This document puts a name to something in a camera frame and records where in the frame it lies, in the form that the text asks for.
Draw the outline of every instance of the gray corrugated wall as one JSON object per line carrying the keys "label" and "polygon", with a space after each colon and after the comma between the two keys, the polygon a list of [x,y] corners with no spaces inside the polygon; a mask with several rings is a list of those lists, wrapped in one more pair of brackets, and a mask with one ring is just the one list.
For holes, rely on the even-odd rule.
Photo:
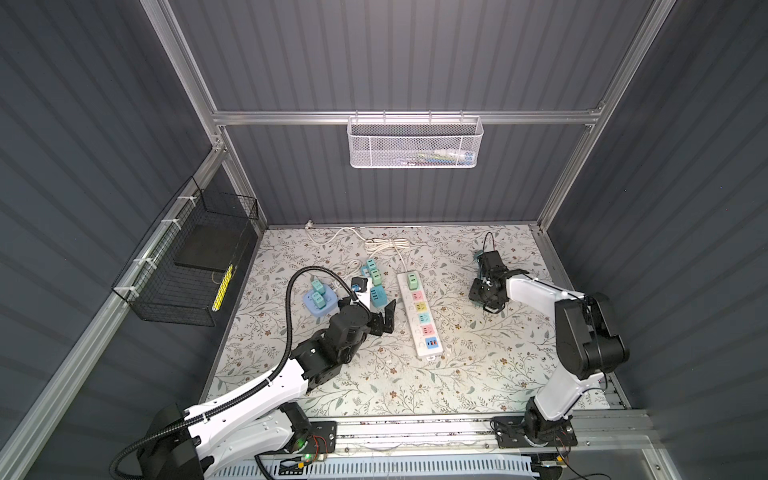
{"label": "gray corrugated wall", "polygon": [[[0,446],[209,150],[138,3],[0,2]],[[213,332],[138,323],[129,318],[110,350],[144,353],[100,364],[78,397],[89,415],[148,408],[128,407],[110,382],[138,386],[125,376],[173,348],[215,353]],[[186,381],[164,388],[191,398]]]}
{"label": "gray corrugated wall", "polygon": [[594,108],[649,0],[173,0],[220,110]]}
{"label": "gray corrugated wall", "polygon": [[535,221],[581,125],[489,125],[478,166],[363,170],[342,126],[228,127],[270,225]]}
{"label": "gray corrugated wall", "polygon": [[549,231],[690,479],[765,476],[766,25],[766,2],[678,2]]}
{"label": "gray corrugated wall", "polygon": [[[595,108],[649,0],[171,2],[220,110]],[[468,170],[355,170],[343,127],[230,127],[272,225],[535,220],[581,127],[486,126]]]}

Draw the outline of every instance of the white power strip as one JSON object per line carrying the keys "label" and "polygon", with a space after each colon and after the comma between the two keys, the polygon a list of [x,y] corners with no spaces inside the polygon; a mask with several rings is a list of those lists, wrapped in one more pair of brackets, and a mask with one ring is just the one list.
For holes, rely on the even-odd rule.
{"label": "white power strip", "polygon": [[442,341],[437,333],[435,318],[429,309],[419,272],[398,273],[397,283],[400,285],[402,305],[406,308],[408,325],[416,345],[416,355],[420,359],[440,355]]}

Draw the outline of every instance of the robotic arm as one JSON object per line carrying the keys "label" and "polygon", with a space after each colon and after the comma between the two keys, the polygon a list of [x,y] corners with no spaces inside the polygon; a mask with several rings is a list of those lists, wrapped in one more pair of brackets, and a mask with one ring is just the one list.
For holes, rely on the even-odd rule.
{"label": "robotic arm", "polygon": [[[335,276],[323,267],[303,268],[293,276],[286,294],[289,331],[290,290],[307,270]],[[365,279],[355,278],[353,287],[345,285],[345,289],[350,296],[339,300],[339,312],[331,316],[327,329],[315,332],[292,351],[288,336],[284,363],[209,402],[184,411],[175,404],[159,411],[147,436],[112,462],[112,477],[203,480],[254,454],[301,450],[311,437],[312,425],[295,401],[338,375],[369,334],[381,336],[394,330],[395,301],[383,315],[371,313]],[[118,470],[120,461],[132,452],[137,453],[141,477]]]}
{"label": "robotic arm", "polygon": [[600,388],[605,374],[629,358],[629,350],[612,327],[614,312],[608,298],[565,290],[532,278],[525,270],[510,270],[498,251],[478,255],[480,274],[469,299],[490,313],[507,301],[526,303],[554,318],[560,365],[525,409],[525,438],[533,445],[550,442],[568,421],[576,402],[590,389]]}

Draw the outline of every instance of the floral tablecloth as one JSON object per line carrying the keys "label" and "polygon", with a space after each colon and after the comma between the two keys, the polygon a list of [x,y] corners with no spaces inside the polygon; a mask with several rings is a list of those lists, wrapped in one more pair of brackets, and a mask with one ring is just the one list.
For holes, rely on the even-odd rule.
{"label": "floral tablecloth", "polygon": [[[335,379],[300,400],[309,417],[523,409],[558,364],[554,320],[517,302],[492,315],[469,301],[469,287],[478,271],[473,256],[482,249],[483,237],[489,231],[509,268],[522,268],[549,279],[526,226],[359,229],[366,238],[405,237],[411,241],[414,247],[403,256],[409,270],[420,272],[446,350],[431,362],[418,359],[405,311],[398,305],[394,334],[369,336],[356,358]],[[335,232],[311,231],[319,242]],[[329,245],[318,247],[304,230],[268,230],[208,398],[242,385],[277,363],[285,346],[285,289],[296,270],[322,265],[342,275],[351,274],[353,260],[365,262],[367,258],[362,241],[350,232],[342,232]],[[387,295],[398,298],[396,274],[402,272],[402,264],[395,251],[382,252],[374,260]],[[318,277],[330,283],[322,274]],[[328,316],[316,319],[303,305],[301,296],[309,289],[310,275],[305,274],[296,282],[291,301],[294,346],[328,323]],[[608,403],[602,392],[592,391],[577,408],[607,409]]]}

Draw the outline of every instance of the black wire mesh basket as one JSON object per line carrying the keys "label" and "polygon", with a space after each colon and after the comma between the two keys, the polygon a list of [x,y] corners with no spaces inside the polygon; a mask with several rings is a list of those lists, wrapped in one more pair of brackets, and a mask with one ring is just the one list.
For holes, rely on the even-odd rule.
{"label": "black wire mesh basket", "polygon": [[[198,188],[175,219],[162,221],[165,227],[159,241],[142,258],[136,257],[141,246],[137,248],[113,291],[143,320],[198,326],[227,322],[256,249],[256,199]],[[189,257],[187,242],[199,230],[228,239],[226,253],[219,252],[224,258],[221,269],[190,266],[187,260],[180,260]],[[132,282],[118,286],[136,262],[139,267]]]}

